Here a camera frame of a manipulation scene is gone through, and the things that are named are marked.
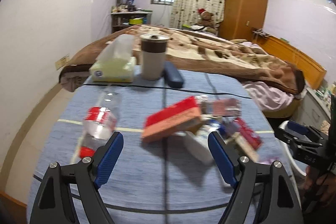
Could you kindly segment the right hand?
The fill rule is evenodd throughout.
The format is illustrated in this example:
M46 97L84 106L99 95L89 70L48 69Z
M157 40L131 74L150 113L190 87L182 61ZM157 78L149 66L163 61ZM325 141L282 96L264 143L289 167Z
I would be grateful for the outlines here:
M311 167L307 166L303 188L305 190L309 190L314 184L325 188L325 190L322 191L321 201L330 202L335 197L335 191L336 191L335 174L332 173L324 174L323 176L318 178L316 182L313 182L313 179L311 178L311 173L312 173Z

